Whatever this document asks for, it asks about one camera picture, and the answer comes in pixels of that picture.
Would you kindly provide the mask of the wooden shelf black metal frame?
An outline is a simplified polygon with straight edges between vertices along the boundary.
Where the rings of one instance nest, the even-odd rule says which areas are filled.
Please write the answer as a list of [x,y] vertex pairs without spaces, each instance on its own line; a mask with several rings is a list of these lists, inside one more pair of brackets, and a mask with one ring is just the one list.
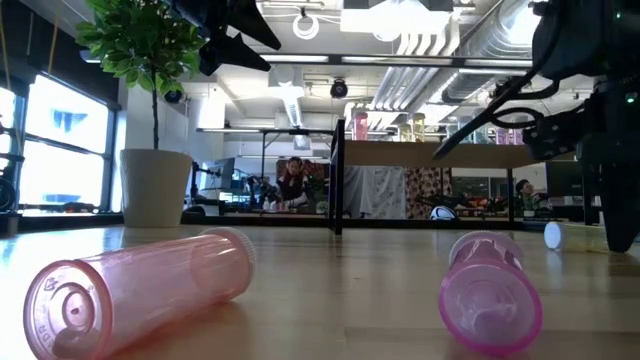
[[[345,228],[357,229],[446,229],[446,230],[544,230],[543,220],[518,220],[514,215],[513,171],[532,165],[528,149],[522,145],[460,144],[446,157],[434,160],[436,142],[375,142],[345,138],[345,121],[340,119],[331,132],[329,212],[326,225],[337,236]],[[372,220],[343,217],[344,174],[347,166],[391,166],[424,168],[502,169],[508,180],[507,218],[490,220]]]

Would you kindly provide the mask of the red pill bottle white cap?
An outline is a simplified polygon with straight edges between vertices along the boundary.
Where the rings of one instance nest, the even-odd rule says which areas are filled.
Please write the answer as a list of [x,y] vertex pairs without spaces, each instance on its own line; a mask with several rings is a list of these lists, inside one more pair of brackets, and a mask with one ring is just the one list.
[[38,360],[101,360],[244,293],[255,267],[251,240],[229,227],[56,261],[26,293],[26,340]]
[[353,116],[352,139],[354,141],[368,140],[368,113],[357,112]]

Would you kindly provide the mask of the person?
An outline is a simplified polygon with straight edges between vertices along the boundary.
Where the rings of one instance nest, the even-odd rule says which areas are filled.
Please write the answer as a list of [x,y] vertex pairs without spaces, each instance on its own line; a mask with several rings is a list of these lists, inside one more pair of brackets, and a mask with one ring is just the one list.
[[308,183],[302,159],[291,157],[286,163],[284,175],[277,180],[282,207],[291,210],[307,206],[309,204]]
[[547,208],[547,195],[536,192],[533,185],[527,179],[522,179],[517,182],[516,192],[520,199],[524,217],[534,217],[537,211],[542,211]]

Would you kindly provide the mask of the black aluminium table frame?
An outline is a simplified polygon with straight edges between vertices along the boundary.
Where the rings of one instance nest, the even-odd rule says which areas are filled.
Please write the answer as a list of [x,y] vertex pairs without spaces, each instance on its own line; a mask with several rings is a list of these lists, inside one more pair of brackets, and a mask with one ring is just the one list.
[[[18,232],[58,231],[64,229],[83,229],[122,225],[121,214],[36,214],[19,219]],[[352,219],[344,218],[338,225],[323,216],[292,217],[269,216],[192,216],[182,218],[183,225],[202,226],[262,226],[262,227],[303,227],[327,228],[339,234],[345,229],[445,229],[445,230],[491,230],[491,231],[532,231],[542,232],[546,226],[544,221],[508,220],[394,220],[394,219]]]

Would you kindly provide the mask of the black metal frame post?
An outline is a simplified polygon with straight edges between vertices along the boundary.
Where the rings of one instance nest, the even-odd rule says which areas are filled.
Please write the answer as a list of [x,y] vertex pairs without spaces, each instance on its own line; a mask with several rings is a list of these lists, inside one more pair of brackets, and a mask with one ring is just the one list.
[[18,172],[24,162],[19,132],[0,122],[0,137],[8,136],[9,149],[0,151],[0,239],[14,236],[21,215],[18,207]]

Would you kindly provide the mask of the white fabric panel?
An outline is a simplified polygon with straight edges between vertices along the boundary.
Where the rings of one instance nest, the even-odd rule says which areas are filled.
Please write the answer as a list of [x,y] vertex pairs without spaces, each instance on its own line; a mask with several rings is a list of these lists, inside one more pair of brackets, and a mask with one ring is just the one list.
[[403,167],[346,166],[343,185],[343,210],[352,218],[407,218]]

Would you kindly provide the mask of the beige plant pot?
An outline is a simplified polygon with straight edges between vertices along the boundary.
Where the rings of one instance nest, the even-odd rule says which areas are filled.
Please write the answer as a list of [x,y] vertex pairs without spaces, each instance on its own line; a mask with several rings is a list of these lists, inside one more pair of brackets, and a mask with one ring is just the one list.
[[174,151],[126,148],[120,162],[125,226],[179,226],[192,158]]

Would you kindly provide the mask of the black desk frame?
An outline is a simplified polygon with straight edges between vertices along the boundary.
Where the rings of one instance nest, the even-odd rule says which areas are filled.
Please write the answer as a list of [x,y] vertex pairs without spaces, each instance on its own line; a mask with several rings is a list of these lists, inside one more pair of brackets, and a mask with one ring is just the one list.
[[221,134],[261,134],[262,150],[260,159],[262,162],[266,159],[266,136],[270,133],[287,134],[291,136],[312,134],[334,136],[334,130],[311,129],[311,128],[196,128],[196,132],[201,133],[221,133]]

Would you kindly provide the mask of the white ceiling ducts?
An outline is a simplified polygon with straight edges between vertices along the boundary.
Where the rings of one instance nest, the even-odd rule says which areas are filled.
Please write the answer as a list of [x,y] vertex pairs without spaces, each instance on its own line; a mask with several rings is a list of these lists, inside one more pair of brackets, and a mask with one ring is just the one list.
[[[450,20],[439,34],[424,36],[415,52],[429,56],[526,58],[530,55],[532,34],[531,29],[518,29],[513,21],[487,20],[463,39],[459,23]],[[439,103],[441,93],[457,83],[458,75],[454,68],[391,67],[372,106],[415,112],[425,102]]]

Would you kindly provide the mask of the light patterned fabric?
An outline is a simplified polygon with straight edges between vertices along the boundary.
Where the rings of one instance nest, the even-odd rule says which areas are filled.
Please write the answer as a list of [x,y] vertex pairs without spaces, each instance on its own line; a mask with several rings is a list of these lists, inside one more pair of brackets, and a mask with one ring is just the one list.
[[427,198],[452,194],[450,168],[408,167],[405,169],[406,216],[410,220],[427,220],[432,205]]

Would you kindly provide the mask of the black computer monitor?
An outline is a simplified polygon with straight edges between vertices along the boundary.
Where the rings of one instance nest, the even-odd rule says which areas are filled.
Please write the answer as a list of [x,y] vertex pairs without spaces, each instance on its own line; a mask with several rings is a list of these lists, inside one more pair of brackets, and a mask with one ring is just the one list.
[[550,161],[545,168],[550,197],[583,195],[582,168],[578,162]]
[[204,189],[230,189],[235,172],[235,159],[223,158],[203,163],[205,172]]

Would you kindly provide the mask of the black ceiling light rail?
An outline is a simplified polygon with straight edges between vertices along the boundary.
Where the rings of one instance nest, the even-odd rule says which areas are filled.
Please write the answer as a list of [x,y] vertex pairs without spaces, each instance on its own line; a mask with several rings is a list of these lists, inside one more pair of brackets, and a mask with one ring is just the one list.
[[522,58],[475,58],[455,56],[351,55],[351,54],[261,54],[271,64],[331,66],[417,67],[456,69],[523,70],[532,61]]

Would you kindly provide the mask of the green leafy plant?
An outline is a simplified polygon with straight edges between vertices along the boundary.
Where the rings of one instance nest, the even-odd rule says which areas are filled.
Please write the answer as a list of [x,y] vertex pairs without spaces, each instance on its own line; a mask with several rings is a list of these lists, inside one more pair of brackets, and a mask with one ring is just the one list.
[[178,78],[198,70],[204,39],[163,0],[84,0],[94,20],[76,25],[76,42],[103,71],[151,93],[153,148],[159,148],[158,100],[182,91]]

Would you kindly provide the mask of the dark red patterned fabric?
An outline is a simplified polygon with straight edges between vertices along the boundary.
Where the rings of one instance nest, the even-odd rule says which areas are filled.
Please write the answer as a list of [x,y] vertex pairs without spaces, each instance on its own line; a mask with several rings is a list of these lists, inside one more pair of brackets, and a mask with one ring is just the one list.
[[308,181],[309,181],[308,183],[309,201],[315,201],[316,195],[323,193],[327,188],[327,179],[328,179],[328,172],[329,172],[328,166],[326,164],[311,162],[308,159],[302,159],[302,161],[303,161],[304,173],[308,177]]

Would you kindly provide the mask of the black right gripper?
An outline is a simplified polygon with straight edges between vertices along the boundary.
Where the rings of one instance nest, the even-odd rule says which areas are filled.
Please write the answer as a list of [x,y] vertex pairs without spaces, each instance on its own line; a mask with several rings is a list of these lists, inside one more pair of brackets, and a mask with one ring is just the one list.
[[577,108],[524,130],[534,159],[569,153],[601,166],[602,212],[609,250],[627,252],[640,236],[640,92],[596,93]]

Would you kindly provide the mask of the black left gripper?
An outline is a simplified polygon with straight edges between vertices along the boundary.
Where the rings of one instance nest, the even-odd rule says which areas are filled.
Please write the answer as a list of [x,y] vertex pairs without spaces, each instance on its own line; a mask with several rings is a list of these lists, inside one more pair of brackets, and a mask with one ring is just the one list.
[[[172,0],[172,10],[206,32],[226,30],[229,24],[271,49],[281,49],[281,42],[258,10],[256,0]],[[219,41],[219,61],[260,71],[271,69],[244,43],[240,33]]]

